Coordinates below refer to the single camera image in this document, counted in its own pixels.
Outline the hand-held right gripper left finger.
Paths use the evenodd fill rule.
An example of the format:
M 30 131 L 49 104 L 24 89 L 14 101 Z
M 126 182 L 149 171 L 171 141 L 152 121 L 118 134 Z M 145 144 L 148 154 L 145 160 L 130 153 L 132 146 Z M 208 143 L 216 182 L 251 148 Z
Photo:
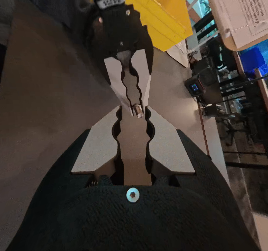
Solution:
M 111 180 L 124 180 L 118 141 L 121 120 L 122 106 L 117 106 L 91 127 L 72 167 L 73 174 L 93 174 L 96 179 L 107 175 Z

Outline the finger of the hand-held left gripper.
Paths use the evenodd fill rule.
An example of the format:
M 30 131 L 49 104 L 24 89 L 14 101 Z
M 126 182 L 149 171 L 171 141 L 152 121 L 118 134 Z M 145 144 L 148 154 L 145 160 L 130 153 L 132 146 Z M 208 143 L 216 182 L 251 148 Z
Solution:
M 146 53 L 144 49 L 137 50 L 131 57 L 131 68 L 136 72 L 137 84 L 139 91 L 139 104 L 143 113 L 148 105 L 151 75 L 147 64 Z
M 128 109 L 130 115 L 133 116 L 132 106 L 130 100 L 127 97 L 127 88 L 122 80 L 122 63 L 114 57 L 105 58 L 104 63 L 112 90 L 121 102 L 121 105 Z

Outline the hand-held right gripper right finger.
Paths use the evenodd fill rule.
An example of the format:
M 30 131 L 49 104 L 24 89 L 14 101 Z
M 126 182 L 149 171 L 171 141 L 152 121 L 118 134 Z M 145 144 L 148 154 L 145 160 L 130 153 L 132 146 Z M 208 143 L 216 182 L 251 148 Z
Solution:
M 146 170 L 151 176 L 193 175 L 194 167 L 175 126 L 150 106 L 145 109 Z

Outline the white stand base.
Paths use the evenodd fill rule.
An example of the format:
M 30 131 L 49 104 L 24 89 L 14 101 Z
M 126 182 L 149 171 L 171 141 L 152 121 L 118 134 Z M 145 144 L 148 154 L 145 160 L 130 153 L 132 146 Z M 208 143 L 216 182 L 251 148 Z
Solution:
M 186 40 L 175 44 L 166 50 L 166 53 L 185 68 L 189 67 Z

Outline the yellow plastic bin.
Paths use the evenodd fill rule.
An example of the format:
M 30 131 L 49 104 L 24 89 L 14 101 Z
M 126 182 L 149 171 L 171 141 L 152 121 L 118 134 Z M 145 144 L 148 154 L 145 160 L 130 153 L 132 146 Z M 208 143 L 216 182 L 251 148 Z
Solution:
M 140 12 L 153 46 L 165 52 L 193 34 L 186 0 L 126 0 Z

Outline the black device with display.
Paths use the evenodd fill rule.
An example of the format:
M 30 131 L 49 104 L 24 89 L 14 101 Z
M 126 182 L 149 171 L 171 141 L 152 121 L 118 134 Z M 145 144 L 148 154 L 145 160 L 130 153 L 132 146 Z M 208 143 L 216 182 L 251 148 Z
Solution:
M 199 73 L 185 80 L 184 86 L 190 93 L 191 97 L 199 97 L 205 94 L 206 92 L 206 86 L 202 82 Z

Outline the black chair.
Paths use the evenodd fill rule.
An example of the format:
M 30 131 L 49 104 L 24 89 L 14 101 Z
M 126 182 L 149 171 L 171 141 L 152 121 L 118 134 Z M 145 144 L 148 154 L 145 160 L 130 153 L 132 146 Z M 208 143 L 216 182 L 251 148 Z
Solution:
M 205 36 L 214 30 L 218 30 L 212 11 L 208 12 L 203 18 L 193 25 L 193 29 L 197 35 L 197 40 L 200 41 Z

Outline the blue box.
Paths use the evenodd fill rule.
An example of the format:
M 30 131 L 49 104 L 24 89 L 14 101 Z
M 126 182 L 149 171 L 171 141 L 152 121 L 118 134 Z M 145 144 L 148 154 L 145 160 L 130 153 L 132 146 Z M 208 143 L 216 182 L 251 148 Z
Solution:
M 253 47 L 240 55 L 243 71 L 247 78 L 255 78 L 255 69 L 259 69 L 261 76 L 268 74 L 268 65 L 260 49 Z

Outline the white printed board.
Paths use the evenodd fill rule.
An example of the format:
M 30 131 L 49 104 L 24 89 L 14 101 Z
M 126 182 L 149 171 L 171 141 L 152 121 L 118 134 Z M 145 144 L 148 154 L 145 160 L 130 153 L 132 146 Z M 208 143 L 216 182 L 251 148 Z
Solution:
M 208 0 L 227 48 L 241 51 L 267 39 L 268 0 Z

